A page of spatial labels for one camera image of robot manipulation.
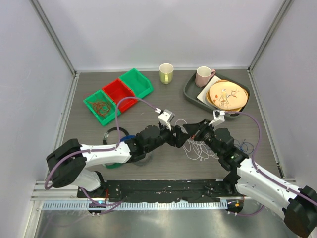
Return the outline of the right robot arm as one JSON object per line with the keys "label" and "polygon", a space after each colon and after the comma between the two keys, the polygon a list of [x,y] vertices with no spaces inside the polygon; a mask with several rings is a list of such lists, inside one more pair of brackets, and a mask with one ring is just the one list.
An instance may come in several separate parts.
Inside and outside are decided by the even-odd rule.
{"label": "right robot arm", "polygon": [[307,238],[317,226],[317,193],[309,186],[298,187],[258,165],[234,145],[227,128],[214,129],[208,120],[184,124],[195,141],[204,142],[218,156],[221,166],[229,173],[224,191],[248,196],[284,220],[296,235]]}

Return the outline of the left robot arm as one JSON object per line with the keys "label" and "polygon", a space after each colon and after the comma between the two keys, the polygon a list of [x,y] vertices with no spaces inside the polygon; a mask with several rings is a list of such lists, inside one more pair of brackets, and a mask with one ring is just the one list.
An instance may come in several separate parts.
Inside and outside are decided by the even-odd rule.
{"label": "left robot arm", "polygon": [[108,163],[134,163],[145,155],[167,143],[180,148],[189,139],[189,134],[175,126],[149,125],[136,136],[113,145],[91,146],[80,144],[77,139],[70,139],[54,150],[46,158],[49,168],[45,189],[75,185],[84,188],[93,197],[102,197],[106,186],[97,172],[89,167]]}

